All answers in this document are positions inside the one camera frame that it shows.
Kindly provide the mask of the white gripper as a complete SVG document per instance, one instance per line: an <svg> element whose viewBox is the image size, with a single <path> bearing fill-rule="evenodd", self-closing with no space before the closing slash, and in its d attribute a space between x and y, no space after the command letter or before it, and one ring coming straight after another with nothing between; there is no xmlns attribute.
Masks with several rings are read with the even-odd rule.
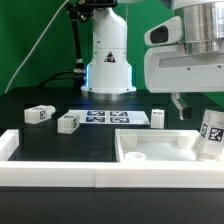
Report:
<svg viewBox="0 0 224 224"><path fill-rule="evenodd" d="M183 45L151 48L144 58L144 76L151 93L172 93L181 120L192 117L192 108L180 93L223 92L224 52L187 55Z"/></svg>

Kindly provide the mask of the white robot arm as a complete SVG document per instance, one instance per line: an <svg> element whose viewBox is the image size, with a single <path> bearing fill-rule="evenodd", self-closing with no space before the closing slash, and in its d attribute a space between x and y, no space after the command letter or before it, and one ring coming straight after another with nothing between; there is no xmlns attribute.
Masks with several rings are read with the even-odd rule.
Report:
<svg viewBox="0 0 224 224"><path fill-rule="evenodd" d="M127 62L127 24L112 10L123 0L89 0L93 57L82 90L103 100L134 92ZM192 109L186 92L224 92L224 0L158 0L173 17L147 31L144 77L152 93L169 93L182 120Z"/></svg>

